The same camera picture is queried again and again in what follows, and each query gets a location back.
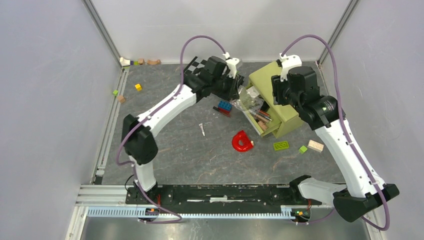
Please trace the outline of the clear plastic wrapper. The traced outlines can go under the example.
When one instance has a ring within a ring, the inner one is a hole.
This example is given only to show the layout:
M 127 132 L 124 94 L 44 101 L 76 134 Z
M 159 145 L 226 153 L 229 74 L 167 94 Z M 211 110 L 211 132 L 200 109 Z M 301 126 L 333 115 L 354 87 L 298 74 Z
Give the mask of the clear plastic wrapper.
M 244 113 L 257 113 L 263 106 L 265 100 L 262 99 L 261 95 L 254 86 L 249 88 L 242 86 L 240 90 L 239 99 L 232 99 L 230 103 L 236 109 Z

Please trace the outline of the green drawer cabinet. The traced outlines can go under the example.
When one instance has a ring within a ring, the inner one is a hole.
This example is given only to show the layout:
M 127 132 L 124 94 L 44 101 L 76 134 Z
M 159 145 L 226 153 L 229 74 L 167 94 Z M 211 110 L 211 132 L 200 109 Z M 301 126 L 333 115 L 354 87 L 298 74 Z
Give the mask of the green drawer cabinet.
M 261 98 L 264 99 L 263 105 L 266 103 L 269 106 L 269 109 L 265 112 L 270 115 L 272 120 L 269 123 L 265 123 L 268 126 L 266 131 L 260 128 L 258 125 L 259 120 L 254 118 L 254 113 L 242 112 L 261 137 L 273 134 L 275 138 L 280 138 L 299 128 L 304 123 L 300 119 L 299 114 L 290 105 L 282 106 L 274 104 L 271 77 L 280 73 L 281 67 L 278 66 L 276 61 L 272 61 L 252 72 L 248 76 L 247 86 L 244 86 L 246 89 L 254 86 Z

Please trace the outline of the brown lip gloss tube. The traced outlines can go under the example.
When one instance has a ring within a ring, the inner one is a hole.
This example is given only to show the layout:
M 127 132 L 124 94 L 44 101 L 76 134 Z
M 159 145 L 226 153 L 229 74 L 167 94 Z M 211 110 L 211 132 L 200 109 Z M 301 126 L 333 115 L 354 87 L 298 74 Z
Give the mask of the brown lip gloss tube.
M 271 121 L 271 119 L 270 119 L 270 118 L 267 118 L 267 117 L 262 116 L 262 115 L 260 115 L 260 114 L 255 114 L 253 117 L 254 117 L 255 119 L 259 120 L 259 121 L 264 122 L 264 123 L 269 123 L 269 122 Z

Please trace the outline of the foundation bottle with grey cap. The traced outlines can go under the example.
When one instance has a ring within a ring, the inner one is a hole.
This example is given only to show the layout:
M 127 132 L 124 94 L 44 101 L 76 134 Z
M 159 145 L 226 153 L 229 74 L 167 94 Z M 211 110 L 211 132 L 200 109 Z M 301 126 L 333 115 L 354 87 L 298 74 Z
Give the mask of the foundation bottle with grey cap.
M 268 126 L 266 125 L 266 123 L 265 123 L 265 122 L 263 122 L 263 121 L 261 121 L 261 120 L 259 120 L 259 121 L 257 122 L 257 124 L 259 125 L 259 127 L 260 127 L 263 131 L 266 131 L 266 130 L 268 129 Z

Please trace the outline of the small silver white tube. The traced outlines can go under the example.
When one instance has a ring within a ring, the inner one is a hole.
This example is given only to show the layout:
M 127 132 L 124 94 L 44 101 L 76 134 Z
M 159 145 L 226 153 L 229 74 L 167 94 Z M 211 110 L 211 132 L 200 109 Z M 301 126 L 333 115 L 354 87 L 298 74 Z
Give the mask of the small silver white tube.
M 202 133 L 202 135 L 205 137 L 205 136 L 206 136 L 206 133 L 205 133 L 205 130 L 204 130 L 204 125 L 203 125 L 203 123 L 200 123 L 200 124 L 199 124 L 199 128 L 201 129 L 201 133 Z

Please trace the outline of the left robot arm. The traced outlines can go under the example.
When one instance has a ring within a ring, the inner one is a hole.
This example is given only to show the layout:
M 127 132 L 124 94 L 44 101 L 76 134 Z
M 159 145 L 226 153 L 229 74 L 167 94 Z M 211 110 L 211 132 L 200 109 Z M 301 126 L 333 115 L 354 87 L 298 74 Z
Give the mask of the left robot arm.
M 177 115 L 200 100 L 215 95 L 225 101 L 239 98 L 240 85 L 237 73 L 242 61 L 239 58 L 211 56 L 203 67 L 183 73 L 183 81 L 173 92 L 148 111 L 123 121 L 122 144 L 135 169 L 138 197 L 145 204 L 157 198 L 153 159 L 158 153 L 156 136 Z

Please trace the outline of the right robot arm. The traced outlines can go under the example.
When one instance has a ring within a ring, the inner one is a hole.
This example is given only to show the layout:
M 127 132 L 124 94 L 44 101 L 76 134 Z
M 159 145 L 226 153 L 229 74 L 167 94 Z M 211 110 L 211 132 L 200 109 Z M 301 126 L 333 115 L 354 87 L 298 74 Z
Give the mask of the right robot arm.
M 257 90 L 270 106 L 292 107 L 323 141 L 345 180 L 341 185 L 300 176 L 289 184 L 293 203 L 315 200 L 354 222 L 378 207 L 386 209 L 388 201 L 399 195 L 397 186 L 377 174 L 355 142 L 340 102 L 321 94 L 317 73 L 310 66 L 277 73 L 269 64 L 249 75 L 248 88 Z

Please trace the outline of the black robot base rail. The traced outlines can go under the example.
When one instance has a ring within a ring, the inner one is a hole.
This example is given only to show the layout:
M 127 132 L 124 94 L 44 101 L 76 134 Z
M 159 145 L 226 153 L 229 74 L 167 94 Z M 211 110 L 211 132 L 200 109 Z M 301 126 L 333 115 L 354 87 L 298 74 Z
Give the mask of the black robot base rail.
M 147 196 L 178 214 L 274 214 L 281 206 L 321 205 L 288 184 L 164 184 L 149 190 Z

